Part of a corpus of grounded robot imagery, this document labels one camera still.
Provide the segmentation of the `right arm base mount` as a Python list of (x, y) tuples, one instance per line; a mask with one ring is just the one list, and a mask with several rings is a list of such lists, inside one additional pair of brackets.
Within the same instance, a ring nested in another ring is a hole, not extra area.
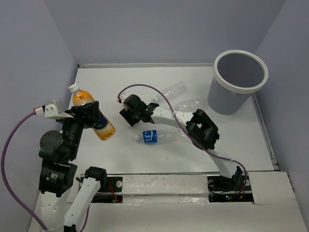
[(235, 203), (249, 202), (253, 203), (253, 192), (249, 177), (247, 177), (244, 186), (245, 175), (241, 176), (238, 185), (234, 185), (230, 179), (220, 175), (211, 175), (207, 177), (208, 199), (210, 203)]

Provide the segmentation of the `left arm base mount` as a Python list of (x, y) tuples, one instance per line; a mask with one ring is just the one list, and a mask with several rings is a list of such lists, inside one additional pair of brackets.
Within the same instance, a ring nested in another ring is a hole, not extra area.
[(108, 176), (107, 184), (99, 189), (91, 203), (122, 203), (122, 187), (122, 176)]

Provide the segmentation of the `orange juice bottle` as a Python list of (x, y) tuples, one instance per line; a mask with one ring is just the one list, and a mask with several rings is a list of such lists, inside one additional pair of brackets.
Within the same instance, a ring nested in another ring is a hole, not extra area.
[[(85, 90), (81, 90), (76, 83), (69, 86), (68, 89), (72, 93), (72, 103), (74, 106), (85, 106), (95, 102), (92, 95)], [(94, 126), (93, 130), (100, 140), (105, 141), (114, 135), (115, 127), (100, 110), (98, 115), (99, 124)]]

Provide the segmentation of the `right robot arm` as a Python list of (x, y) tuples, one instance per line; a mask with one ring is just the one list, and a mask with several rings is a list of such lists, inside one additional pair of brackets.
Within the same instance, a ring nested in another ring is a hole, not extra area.
[(243, 171), (234, 160), (214, 150), (220, 137), (218, 127), (203, 110), (197, 109), (193, 113), (174, 111), (158, 103), (146, 104), (139, 96), (125, 93), (118, 97), (118, 102), (124, 107), (120, 115), (130, 126), (142, 121), (181, 129), (195, 147), (208, 153), (223, 177), (222, 184), (226, 189), (234, 189), (240, 184)]

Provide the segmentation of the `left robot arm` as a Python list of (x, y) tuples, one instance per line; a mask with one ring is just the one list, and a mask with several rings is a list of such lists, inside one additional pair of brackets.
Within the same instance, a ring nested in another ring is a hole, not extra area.
[(48, 131), (40, 139), (41, 219), (47, 232), (77, 232), (95, 194), (107, 185), (106, 170), (89, 167), (75, 200), (66, 208), (77, 171), (72, 161), (76, 159), (83, 130), (99, 123), (99, 102), (74, 106), (67, 111), (61, 109), (60, 103), (61, 100), (56, 99), (35, 109), (46, 119), (62, 124), (61, 131)]

